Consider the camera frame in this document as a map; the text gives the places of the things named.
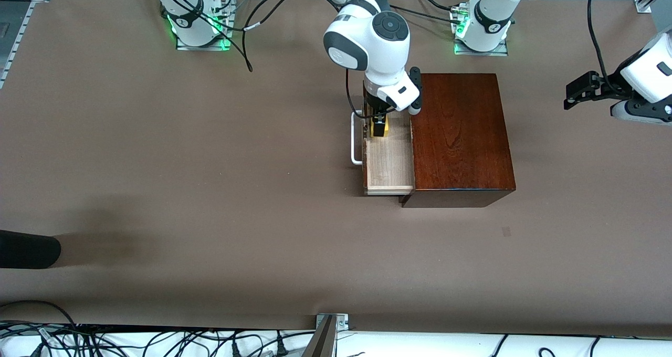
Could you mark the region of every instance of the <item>black cylinder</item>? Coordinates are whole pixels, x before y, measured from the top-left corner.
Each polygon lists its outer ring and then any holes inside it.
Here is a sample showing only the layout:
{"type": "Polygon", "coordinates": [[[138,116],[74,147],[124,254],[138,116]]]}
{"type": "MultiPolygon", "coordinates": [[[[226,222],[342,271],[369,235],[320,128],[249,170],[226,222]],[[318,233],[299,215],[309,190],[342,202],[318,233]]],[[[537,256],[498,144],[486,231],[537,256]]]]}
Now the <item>black cylinder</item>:
{"type": "Polygon", "coordinates": [[[54,237],[0,230],[0,268],[49,268],[58,256],[60,243],[54,237]]]}

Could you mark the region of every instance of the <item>brown table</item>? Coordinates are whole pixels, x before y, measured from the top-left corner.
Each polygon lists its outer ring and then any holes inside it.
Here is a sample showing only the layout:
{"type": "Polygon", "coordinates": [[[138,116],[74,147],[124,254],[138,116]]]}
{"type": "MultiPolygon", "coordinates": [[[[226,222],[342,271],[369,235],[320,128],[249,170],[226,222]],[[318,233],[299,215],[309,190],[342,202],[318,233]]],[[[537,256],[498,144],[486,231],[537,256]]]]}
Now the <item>brown table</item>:
{"type": "MultiPolygon", "coordinates": [[[[454,56],[446,25],[405,15],[409,67],[499,78],[518,190],[482,209],[363,196],[323,0],[250,32],[252,74],[233,51],[175,51],[157,8],[35,8],[0,91],[0,228],[64,235],[66,266],[0,271],[3,301],[81,323],[672,331],[672,129],[609,101],[562,110],[597,68],[583,1],[523,1],[508,58],[454,56]]],[[[595,2],[595,29],[611,70],[655,33],[630,1],[595,2]]],[[[2,316],[27,317],[62,321],[2,316]]]]}

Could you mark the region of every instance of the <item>white handle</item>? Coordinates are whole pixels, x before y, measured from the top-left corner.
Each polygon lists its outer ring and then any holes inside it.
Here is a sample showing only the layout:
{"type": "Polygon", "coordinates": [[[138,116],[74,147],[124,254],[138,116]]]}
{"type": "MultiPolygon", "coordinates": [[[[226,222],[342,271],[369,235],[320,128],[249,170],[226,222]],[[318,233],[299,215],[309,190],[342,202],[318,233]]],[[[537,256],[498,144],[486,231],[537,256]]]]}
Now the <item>white handle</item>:
{"type": "MultiPolygon", "coordinates": [[[[357,110],[356,112],[362,115],[361,110],[357,110]]],[[[350,114],[350,161],[354,165],[362,165],[361,160],[355,159],[355,113],[350,114]]]]}

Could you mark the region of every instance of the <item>wooden drawer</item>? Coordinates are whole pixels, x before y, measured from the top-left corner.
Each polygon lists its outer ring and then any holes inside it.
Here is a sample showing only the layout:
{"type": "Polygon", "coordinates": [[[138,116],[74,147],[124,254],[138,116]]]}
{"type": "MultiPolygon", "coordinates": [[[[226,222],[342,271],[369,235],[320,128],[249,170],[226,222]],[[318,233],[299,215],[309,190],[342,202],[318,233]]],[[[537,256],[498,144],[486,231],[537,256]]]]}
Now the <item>wooden drawer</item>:
{"type": "Polygon", "coordinates": [[[368,195],[404,207],[485,207],[516,190],[494,74],[422,74],[423,108],[389,115],[386,138],[363,130],[368,195]]]}

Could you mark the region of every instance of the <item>wooden box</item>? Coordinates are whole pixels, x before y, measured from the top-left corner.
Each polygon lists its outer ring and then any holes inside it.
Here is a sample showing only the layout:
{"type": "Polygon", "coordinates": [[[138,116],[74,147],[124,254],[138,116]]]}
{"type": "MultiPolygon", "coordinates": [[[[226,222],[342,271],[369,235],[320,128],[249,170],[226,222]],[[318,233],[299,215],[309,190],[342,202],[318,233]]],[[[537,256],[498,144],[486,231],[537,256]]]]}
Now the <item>wooden box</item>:
{"type": "Polygon", "coordinates": [[[365,192],[407,208],[478,208],[516,190],[494,74],[422,74],[423,108],[363,139],[365,192]]]}

